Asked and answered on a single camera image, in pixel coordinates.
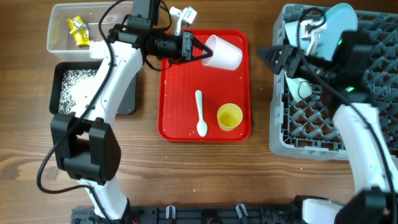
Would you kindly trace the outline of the black plastic tray bin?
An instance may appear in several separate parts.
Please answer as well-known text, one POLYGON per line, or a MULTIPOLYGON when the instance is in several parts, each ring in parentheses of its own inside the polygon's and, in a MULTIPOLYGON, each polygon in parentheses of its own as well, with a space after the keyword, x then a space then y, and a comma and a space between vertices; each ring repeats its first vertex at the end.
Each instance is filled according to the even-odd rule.
MULTIPOLYGON (((97 70, 99 69, 101 62, 61 62, 55 67, 52 92, 50 97, 49 111, 52 114, 57 114, 58 106, 60 101, 60 92, 63 74, 67 70, 97 70)), ((118 115, 130 115, 134 113, 136 104, 136 77, 130 82, 121 104, 118 108, 118 115)))

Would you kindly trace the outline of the pink plastic cup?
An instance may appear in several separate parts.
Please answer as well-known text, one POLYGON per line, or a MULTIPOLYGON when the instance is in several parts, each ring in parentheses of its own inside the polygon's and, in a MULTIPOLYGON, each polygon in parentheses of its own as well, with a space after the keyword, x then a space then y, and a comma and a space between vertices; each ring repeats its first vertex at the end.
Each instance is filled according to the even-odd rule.
POLYGON ((230 71, 240 66, 243 59, 240 48, 216 35, 211 35, 205 45, 213 51, 213 55, 201 60, 204 66, 230 71))

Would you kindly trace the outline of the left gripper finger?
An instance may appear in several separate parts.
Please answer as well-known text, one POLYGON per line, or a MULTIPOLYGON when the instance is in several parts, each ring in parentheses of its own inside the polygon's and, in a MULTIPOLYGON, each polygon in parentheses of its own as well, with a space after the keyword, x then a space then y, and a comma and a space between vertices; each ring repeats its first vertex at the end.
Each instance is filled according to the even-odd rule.
POLYGON ((211 53, 211 49, 199 41, 196 37, 193 38, 193 46, 200 50, 204 50, 206 53, 211 53))
POLYGON ((182 55, 180 58, 170 59, 169 64, 171 65, 181 65, 185 63, 194 62, 197 60, 203 60, 206 58, 210 58, 213 55, 212 50, 204 50, 204 54, 199 56, 194 56, 192 52, 189 52, 185 55, 182 55))

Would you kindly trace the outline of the yellow foil wrapper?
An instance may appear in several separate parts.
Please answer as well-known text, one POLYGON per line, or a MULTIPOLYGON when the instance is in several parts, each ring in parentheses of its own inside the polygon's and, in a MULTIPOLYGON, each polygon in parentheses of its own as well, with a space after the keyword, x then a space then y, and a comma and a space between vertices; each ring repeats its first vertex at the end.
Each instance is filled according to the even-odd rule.
POLYGON ((90 33, 87 25, 80 16, 67 19, 70 34, 73 36, 77 46, 90 45, 90 33))

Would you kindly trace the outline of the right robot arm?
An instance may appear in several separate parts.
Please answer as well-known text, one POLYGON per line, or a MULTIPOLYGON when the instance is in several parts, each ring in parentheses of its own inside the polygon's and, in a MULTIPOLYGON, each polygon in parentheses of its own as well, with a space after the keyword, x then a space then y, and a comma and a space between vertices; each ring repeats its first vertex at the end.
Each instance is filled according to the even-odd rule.
POLYGON ((342 32, 330 62, 306 56, 290 44, 261 47, 258 56, 276 74, 321 85, 333 125, 343 141, 354 178, 354 197, 345 205, 306 198, 305 223, 397 223, 397 167, 379 121, 379 110, 362 84, 373 42, 356 31, 342 32))

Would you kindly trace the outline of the clear plastic bin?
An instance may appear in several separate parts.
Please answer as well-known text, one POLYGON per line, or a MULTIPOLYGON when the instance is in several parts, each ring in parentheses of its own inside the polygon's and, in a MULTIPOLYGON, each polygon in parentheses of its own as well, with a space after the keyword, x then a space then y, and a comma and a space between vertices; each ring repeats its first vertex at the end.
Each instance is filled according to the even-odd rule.
POLYGON ((56 4, 52 9, 47 32, 47 50, 63 62, 88 62, 90 57, 88 46, 77 46, 74 36, 70 33, 67 20, 76 16, 82 18, 87 25, 90 40, 103 40, 98 22, 112 2, 77 2, 56 4))

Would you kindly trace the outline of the white tissue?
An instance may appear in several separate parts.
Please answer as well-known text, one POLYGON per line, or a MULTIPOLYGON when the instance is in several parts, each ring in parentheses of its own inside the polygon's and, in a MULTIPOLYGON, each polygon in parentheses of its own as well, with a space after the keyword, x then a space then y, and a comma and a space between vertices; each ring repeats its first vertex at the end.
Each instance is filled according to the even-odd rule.
POLYGON ((102 60, 109 55, 108 47, 104 40, 90 41, 90 57, 96 60, 102 60))

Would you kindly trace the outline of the red serving tray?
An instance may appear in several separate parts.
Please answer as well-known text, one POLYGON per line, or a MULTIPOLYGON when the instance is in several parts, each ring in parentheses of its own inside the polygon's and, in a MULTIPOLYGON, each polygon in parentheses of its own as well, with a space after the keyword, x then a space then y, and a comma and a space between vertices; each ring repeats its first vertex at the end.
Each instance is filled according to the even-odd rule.
POLYGON ((239 30, 195 29, 201 42, 217 35, 243 51, 243 61, 235 71, 204 66, 200 61, 182 65, 162 63, 160 74, 157 129, 172 142, 240 142, 251 133, 251 101, 248 39, 239 30), (203 93, 203 115, 208 125, 206 136, 197 133, 198 111, 195 92, 203 93), (242 122, 232 131, 218 124, 218 109, 234 103, 243 111, 242 122))

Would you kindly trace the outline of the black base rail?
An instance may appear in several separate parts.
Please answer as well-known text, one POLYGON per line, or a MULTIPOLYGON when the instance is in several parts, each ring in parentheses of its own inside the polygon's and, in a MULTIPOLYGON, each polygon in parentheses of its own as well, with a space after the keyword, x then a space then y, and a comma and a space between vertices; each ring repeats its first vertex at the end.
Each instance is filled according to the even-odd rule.
POLYGON ((303 223, 300 216, 292 211, 290 205, 247 206, 238 204, 234 207, 175 207, 155 206, 131 207, 124 218, 117 223, 168 224, 168 223, 303 223))

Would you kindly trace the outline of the grey dishwasher rack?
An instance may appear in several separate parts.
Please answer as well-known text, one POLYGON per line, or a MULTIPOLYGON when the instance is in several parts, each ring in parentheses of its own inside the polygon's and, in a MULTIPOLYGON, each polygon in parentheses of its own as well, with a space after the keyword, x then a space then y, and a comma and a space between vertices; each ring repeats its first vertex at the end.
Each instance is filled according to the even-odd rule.
MULTIPOLYGON (((382 133, 397 160, 397 15, 357 11, 358 30, 377 44, 367 62, 363 83, 379 108, 382 133)), ((285 77, 274 77, 270 105, 269 148, 277 156, 316 160, 346 160, 347 153, 320 101, 321 87, 303 101, 294 100, 285 77)))

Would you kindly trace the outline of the light blue plate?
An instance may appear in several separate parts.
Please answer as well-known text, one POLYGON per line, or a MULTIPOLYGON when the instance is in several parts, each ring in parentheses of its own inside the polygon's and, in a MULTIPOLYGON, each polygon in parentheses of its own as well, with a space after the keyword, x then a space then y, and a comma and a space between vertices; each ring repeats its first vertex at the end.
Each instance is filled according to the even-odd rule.
POLYGON ((325 15, 326 30, 320 33, 316 56, 331 61, 342 32, 357 30, 358 17, 347 3, 333 6, 325 15))

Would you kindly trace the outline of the light blue bowl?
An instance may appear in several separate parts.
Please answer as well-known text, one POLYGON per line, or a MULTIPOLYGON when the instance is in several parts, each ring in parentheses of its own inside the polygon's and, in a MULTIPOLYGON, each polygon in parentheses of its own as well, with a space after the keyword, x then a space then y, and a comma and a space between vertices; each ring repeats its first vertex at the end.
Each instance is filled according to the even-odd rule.
MULTIPOLYGON (((288 22, 285 24, 285 34, 287 36, 287 39, 290 43, 291 46, 297 47, 297 38, 296 38, 296 33, 297 33, 297 27, 298 27, 298 21, 293 21, 293 22, 288 22)), ((306 49, 308 47, 309 41, 300 39, 300 46, 303 49, 306 49)))

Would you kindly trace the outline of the mint green bowl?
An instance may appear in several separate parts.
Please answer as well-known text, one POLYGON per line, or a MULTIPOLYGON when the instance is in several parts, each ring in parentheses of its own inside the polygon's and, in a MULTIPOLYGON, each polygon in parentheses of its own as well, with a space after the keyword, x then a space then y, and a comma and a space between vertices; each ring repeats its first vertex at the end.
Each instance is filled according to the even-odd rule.
POLYGON ((285 75, 288 89, 296 102, 300 102, 312 94, 312 88, 303 78, 289 78, 285 75))

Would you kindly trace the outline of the white rice pile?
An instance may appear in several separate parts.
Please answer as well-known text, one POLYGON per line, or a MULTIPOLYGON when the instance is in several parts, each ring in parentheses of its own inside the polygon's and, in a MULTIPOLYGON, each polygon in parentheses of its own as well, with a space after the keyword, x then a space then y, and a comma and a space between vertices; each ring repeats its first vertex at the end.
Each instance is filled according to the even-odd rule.
POLYGON ((75 105, 88 104, 98 89, 97 70, 67 70, 63 74, 58 112, 69 114, 75 105))

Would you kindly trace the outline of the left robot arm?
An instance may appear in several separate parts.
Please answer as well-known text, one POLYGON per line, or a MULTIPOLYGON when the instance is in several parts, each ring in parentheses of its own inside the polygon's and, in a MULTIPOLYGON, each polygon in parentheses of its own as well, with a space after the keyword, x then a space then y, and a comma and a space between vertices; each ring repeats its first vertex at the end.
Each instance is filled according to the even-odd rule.
POLYGON ((134 223, 128 198, 116 173, 121 148, 113 133, 119 105, 136 73, 150 55, 170 65, 194 62, 194 49, 203 57, 213 52, 192 32, 183 30, 196 17, 192 7, 179 10, 163 1, 134 1, 132 12, 103 35, 105 53, 93 80, 76 86, 75 105, 56 113, 50 124, 53 148, 49 156, 78 188, 87 190, 96 223, 134 223))

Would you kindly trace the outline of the yellow plastic cup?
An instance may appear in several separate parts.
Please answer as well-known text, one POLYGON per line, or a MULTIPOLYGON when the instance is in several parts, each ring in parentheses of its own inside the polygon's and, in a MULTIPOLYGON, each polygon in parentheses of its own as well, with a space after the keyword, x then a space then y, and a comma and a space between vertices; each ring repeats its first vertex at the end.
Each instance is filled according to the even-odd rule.
POLYGON ((232 131, 241 124, 243 111, 234 103, 226 103, 218 109, 217 120, 223 131, 232 131))

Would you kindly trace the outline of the white plastic spoon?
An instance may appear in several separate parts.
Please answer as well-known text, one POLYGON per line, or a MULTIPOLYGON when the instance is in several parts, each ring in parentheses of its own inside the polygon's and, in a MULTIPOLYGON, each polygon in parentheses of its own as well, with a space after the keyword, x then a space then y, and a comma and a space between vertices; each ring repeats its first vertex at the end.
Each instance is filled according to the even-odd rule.
POLYGON ((195 99, 198 110, 197 132, 200 137, 205 137, 208 132, 208 126, 203 117, 203 93, 201 90, 195 91, 195 99))

